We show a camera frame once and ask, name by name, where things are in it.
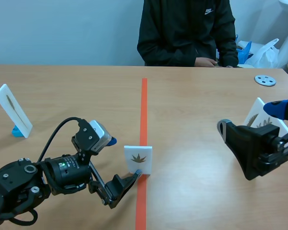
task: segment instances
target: person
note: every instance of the person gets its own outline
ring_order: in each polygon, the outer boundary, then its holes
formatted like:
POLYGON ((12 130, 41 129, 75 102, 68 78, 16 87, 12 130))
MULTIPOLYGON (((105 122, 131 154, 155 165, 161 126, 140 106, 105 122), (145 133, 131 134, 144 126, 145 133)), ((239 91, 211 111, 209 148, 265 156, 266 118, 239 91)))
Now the person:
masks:
POLYGON ((144 0, 138 52, 148 66, 236 67, 229 0, 144 0))

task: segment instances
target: white card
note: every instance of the white card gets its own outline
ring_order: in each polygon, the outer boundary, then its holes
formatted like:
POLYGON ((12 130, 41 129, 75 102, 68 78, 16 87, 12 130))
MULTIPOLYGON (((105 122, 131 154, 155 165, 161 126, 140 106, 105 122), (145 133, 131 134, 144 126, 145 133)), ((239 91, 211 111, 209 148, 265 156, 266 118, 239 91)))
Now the white card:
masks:
POLYGON ((143 174, 152 174, 153 147, 151 146, 125 146, 125 158, 128 170, 135 173, 138 169, 143 174))
POLYGON ((256 117, 263 109, 264 109, 264 102, 263 100, 261 100, 261 98, 257 97, 243 125, 252 127, 252 123, 255 121, 256 117))
POLYGON ((265 103, 263 102, 263 100, 261 100, 261 98, 257 98, 243 125, 253 128, 259 128, 268 124, 273 124, 280 128, 278 134, 280 137, 287 134, 288 127, 286 126, 286 124, 280 119, 269 116, 264 111, 264 105, 265 103))
POLYGON ((28 138, 32 129, 32 124, 16 101, 16 98, 12 94, 7 84, 2 85, 0 88, 0 105, 9 115, 10 119, 19 128, 23 136, 28 138))

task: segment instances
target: black cable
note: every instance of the black cable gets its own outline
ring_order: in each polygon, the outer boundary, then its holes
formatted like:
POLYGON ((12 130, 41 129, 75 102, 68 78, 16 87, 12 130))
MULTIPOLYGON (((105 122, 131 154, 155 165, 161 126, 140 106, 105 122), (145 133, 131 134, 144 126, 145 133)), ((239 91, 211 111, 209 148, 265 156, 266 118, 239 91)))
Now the black cable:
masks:
POLYGON ((62 128, 62 126, 65 125, 67 122, 74 121, 74 120, 79 122, 81 119, 78 118, 78 117, 70 117, 70 118, 65 119, 64 121, 61 122, 61 124, 58 125, 58 127, 53 131, 52 135, 50 136, 50 138, 49 138, 46 146, 44 147, 44 150, 40 154, 37 162, 41 162, 42 161, 42 159, 44 158, 44 156, 46 154, 47 149, 49 148, 49 145, 51 144, 54 136, 57 134, 59 129, 62 128))
POLYGON ((31 221, 23 221, 23 220, 19 220, 19 219, 15 219, 15 218, 11 218, 11 219, 9 219, 9 221, 12 222, 13 224, 17 224, 17 225, 20 225, 20 226, 33 225, 37 221, 38 215, 37 215, 37 212, 34 209, 29 210, 29 212, 33 216, 33 220, 31 220, 31 221))

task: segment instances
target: blue plastic bag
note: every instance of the blue plastic bag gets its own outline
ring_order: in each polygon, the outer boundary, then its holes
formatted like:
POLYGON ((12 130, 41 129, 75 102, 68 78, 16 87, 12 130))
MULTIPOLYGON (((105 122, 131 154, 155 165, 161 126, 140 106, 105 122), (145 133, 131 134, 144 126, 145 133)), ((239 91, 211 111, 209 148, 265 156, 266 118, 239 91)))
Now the blue plastic bag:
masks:
POLYGON ((249 58, 251 46, 252 46, 252 42, 249 42, 247 46, 245 47, 245 49, 237 49, 239 64, 244 64, 246 60, 249 58))

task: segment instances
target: robotic arm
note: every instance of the robotic arm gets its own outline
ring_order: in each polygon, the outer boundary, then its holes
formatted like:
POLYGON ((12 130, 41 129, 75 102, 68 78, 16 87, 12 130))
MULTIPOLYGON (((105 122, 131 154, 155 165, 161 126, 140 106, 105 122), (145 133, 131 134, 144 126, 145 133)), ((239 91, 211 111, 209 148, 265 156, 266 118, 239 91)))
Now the robotic arm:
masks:
POLYGON ((49 198, 50 194, 72 194, 84 190, 87 185, 90 193, 99 195, 103 205, 115 208, 142 174, 137 171, 124 179, 115 175, 112 181, 103 182, 90 158, 98 155, 105 146, 115 143, 116 139, 95 120, 90 123, 77 117, 64 120, 51 135, 37 162, 21 158, 0 169, 0 224, 9 220, 17 225, 32 225, 37 221, 34 208, 49 198), (72 137, 77 153, 42 161, 58 130, 72 120, 76 120, 80 127, 72 137), (32 214, 32 221, 15 218, 25 212, 32 214))
MULTIPOLYGON (((264 110, 272 117, 288 120, 288 100, 267 103, 264 110)), ((279 127, 235 126, 230 120, 218 122, 217 129, 235 154, 248 180, 264 176, 288 161, 288 133, 279 137, 279 127)))

